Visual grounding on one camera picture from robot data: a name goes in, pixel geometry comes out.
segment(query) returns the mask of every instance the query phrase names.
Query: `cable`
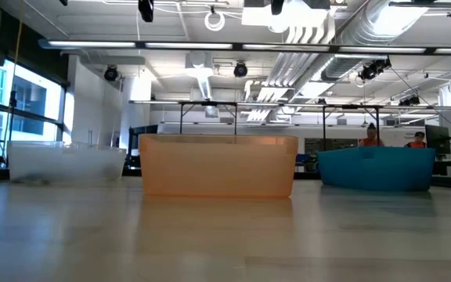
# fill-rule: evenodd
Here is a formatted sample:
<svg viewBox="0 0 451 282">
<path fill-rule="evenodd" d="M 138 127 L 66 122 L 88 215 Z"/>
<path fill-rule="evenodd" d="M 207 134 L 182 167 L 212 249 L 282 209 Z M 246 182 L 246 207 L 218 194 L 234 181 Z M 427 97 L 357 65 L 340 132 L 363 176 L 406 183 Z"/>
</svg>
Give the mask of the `cable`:
<svg viewBox="0 0 451 282">
<path fill-rule="evenodd" d="M 219 19 L 217 23 L 210 23 L 210 16 L 212 15 L 218 15 Z M 220 31 L 224 26 L 226 25 L 226 19 L 224 17 L 224 14 L 220 12 L 212 13 L 208 12 L 208 14 L 204 18 L 204 26 L 207 27 L 210 31 Z"/>
<path fill-rule="evenodd" d="M 20 0 L 20 18 L 19 18 L 19 20 L 20 20 L 19 32 L 18 32 L 18 35 L 16 36 L 15 62 L 13 65 L 12 81 L 15 81 L 16 65 L 18 64 L 18 60 L 19 60 L 20 38 L 22 37 L 22 26 L 23 26 L 23 0 Z M 8 133 L 9 116 L 10 116 L 10 113 L 8 113 L 8 115 L 6 116 L 5 138 L 3 139 L 4 143 L 3 143 L 3 152 L 2 152 L 3 156 L 5 155 L 6 143 L 11 140 L 11 135 L 12 135 L 12 133 L 10 132 L 10 140 L 6 141 L 6 133 Z"/>
<path fill-rule="evenodd" d="M 137 40 L 140 41 L 140 27 L 139 27 L 139 11 L 135 11 L 135 22 L 137 24 Z"/>
<path fill-rule="evenodd" d="M 399 74 L 396 72 L 395 69 L 393 69 L 393 68 L 391 67 L 391 70 L 394 71 L 394 73 L 399 77 L 399 79 L 401 79 L 401 80 L 403 81 L 403 83 L 406 84 L 406 86 L 408 86 L 408 88 L 410 89 L 410 91 L 416 92 L 415 90 L 413 90 L 412 86 L 410 86 L 410 85 L 408 84 L 408 82 L 406 82 L 406 81 L 401 77 L 401 75 L 399 75 Z M 444 120 L 446 120 L 448 123 L 451 124 L 451 121 L 449 121 L 448 118 L 444 117 L 444 116 L 442 115 L 442 113 L 441 113 L 439 110 L 436 110 L 436 109 L 435 109 L 428 101 L 426 101 L 426 99 L 424 99 L 421 95 L 418 95 L 418 96 L 419 96 L 419 98 L 421 98 L 421 99 L 422 99 L 429 107 L 432 107 L 432 110 L 434 110 L 440 117 L 442 117 Z"/>
<path fill-rule="evenodd" d="M 234 19 L 238 19 L 238 20 L 242 20 L 243 19 L 240 16 L 233 16 L 233 13 L 223 13 L 223 14 L 226 15 L 226 16 L 230 16 L 230 17 L 232 17 Z"/>
<path fill-rule="evenodd" d="M 170 11 L 170 10 L 157 8 L 157 7 L 154 7 L 154 9 L 160 10 L 161 12 L 166 12 L 166 13 L 180 13 L 180 14 L 198 14 L 198 13 L 209 13 L 210 12 L 209 10 L 207 10 L 207 11 L 179 12 L 179 11 Z"/>
</svg>

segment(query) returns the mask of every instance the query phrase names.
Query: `white wall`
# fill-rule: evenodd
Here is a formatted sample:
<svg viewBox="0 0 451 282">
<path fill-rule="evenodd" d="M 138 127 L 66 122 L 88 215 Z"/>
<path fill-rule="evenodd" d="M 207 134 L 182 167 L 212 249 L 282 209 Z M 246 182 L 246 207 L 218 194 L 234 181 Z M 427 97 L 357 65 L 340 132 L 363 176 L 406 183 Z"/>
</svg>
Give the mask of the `white wall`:
<svg viewBox="0 0 451 282">
<path fill-rule="evenodd" d="M 113 130 L 120 130 L 119 89 L 83 66 L 77 56 L 69 59 L 68 76 L 71 85 L 67 92 L 74 97 L 72 141 L 109 146 Z"/>
<path fill-rule="evenodd" d="M 135 79 L 126 78 L 123 81 L 122 93 L 122 115 L 121 115 L 121 132 L 119 147 L 123 149 L 128 148 L 129 132 L 132 127 L 147 126 L 150 124 L 150 105 L 144 104 L 130 104 L 128 101 L 134 96 L 136 91 L 134 89 Z"/>
</svg>

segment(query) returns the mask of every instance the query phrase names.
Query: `white ceiling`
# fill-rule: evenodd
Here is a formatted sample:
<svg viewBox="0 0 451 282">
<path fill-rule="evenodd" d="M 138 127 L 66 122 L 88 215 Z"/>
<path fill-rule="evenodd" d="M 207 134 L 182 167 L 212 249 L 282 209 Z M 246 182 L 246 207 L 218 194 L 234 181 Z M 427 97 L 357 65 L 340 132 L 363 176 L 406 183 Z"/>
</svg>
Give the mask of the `white ceiling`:
<svg viewBox="0 0 451 282">
<path fill-rule="evenodd" d="M 337 25 L 357 9 L 364 0 L 348 0 L 348 9 L 337 15 Z M 70 1 L 68 7 L 59 0 L 26 0 L 23 20 L 37 32 L 47 38 L 97 39 L 97 40 L 137 40 L 137 21 L 139 22 L 141 40 L 185 41 L 186 36 L 179 15 L 155 11 L 154 22 L 144 23 L 138 19 L 136 7 L 133 5 L 105 5 L 101 2 Z M 229 1 L 228 11 L 240 13 L 242 0 Z M 19 16 L 20 1 L 0 0 L 0 6 Z M 175 7 L 165 6 L 164 9 L 175 11 Z M 205 7 L 182 7 L 184 11 L 202 11 Z M 195 42 L 281 42 L 282 35 L 270 32 L 266 27 L 243 26 L 240 20 L 227 17 L 225 27 L 218 32 L 209 31 L 204 26 L 204 15 L 184 14 L 183 19 L 189 32 L 189 40 Z M 451 45 L 451 18 L 445 16 L 424 16 L 393 44 L 396 45 Z M 90 51 L 92 56 L 143 56 L 159 78 L 153 91 L 158 93 L 189 92 L 197 87 L 194 78 L 180 75 L 184 73 L 186 52 L 146 51 Z M 249 76 L 267 76 L 276 62 L 275 53 L 239 53 L 213 52 L 212 56 L 221 61 L 245 60 L 249 67 Z M 410 86 L 426 82 L 424 72 L 430 77 L 450 77 L 451 57 L 434 56 L 393 56 L 393 67 L 404 77 Z M 126 70 L 136 73 L 137 67 Z M 221 64 L 216 70 L 218 76 L 211 78 L 213 88 L 242 89 L 245 79 L 233 77 L 233 68 L 227 63 Z M 358 88 L 350 84 L 337 84 L 331 90 L 334 94 L 327 100 L 334 103 L 358 103 L 367 101 L 376 103 L 385 101 L 388 97 L 407 90 L 407 86 L 391 71 L 381 75 L 377 81 Z M 422 95 L 435 101 L 436 89 L 423 89 Z"/>
</svg>

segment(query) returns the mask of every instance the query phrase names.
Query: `computer screen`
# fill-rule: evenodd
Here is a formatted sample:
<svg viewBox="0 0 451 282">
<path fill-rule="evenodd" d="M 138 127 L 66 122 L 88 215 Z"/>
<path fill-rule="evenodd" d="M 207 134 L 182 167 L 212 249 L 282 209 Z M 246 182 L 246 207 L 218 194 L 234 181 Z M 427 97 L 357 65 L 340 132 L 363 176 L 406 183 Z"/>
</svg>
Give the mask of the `computer screen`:
<svg viewBox="0 0 451 282">
<path fill-rule="evenodd" d="M 436 154 L 450 154 L 450 139 L 448 128 L 426 125 L 426 142 L 428 148 L 436 150 Z"/>
</svg>

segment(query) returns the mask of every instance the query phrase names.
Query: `glass wall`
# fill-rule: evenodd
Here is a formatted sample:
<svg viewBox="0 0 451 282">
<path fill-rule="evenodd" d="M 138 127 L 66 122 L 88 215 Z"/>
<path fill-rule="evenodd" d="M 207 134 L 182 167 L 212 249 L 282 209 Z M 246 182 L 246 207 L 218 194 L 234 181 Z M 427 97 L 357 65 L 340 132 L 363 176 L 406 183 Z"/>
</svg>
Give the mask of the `glass wall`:
<svg viewBox="0 0 451 282">
<path fill-rule="evenodd" d="M 16 92 L 16 109 L 57 120 L 59 118 L 60 85 L 6 60 L 0 67 L 0 104 L 9 105 L 11 91 Z"/>
<path fill-rule="evenodd" d="M 12 91 L 16 100 L 13 122 Z M 0 67 L 0 156 L 5 156 L 9 140 L 57 140 L 62 96 L 60 85 L 6 60 Z"/>
</svg>

